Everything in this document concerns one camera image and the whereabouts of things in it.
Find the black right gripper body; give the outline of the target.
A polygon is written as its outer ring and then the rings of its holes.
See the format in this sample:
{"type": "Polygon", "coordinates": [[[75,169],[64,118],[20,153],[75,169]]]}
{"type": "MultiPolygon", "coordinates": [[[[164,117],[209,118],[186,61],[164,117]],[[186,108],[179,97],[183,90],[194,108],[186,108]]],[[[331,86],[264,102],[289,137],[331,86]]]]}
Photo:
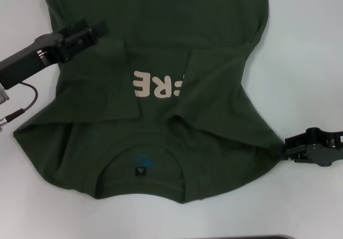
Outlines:
{"type": "Polygon", "coordinates": [[[310,145],[308,159],[321,167],[329,167],[342,160],[342,131],[325,132],[319,128],[308,129],[310,145]]]}

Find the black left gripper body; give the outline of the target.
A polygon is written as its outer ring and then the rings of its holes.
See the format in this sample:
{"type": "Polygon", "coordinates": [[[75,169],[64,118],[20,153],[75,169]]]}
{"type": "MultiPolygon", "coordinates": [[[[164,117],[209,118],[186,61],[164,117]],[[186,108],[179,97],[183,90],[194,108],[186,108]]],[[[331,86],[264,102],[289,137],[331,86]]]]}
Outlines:
{"type": "Polygon", "coordinates": [[[44,34],[32,44],[1,61],[1,85],[10,89],[32,75],[61,60],[57,51],[64,41],[59,31],[44,34]]]}

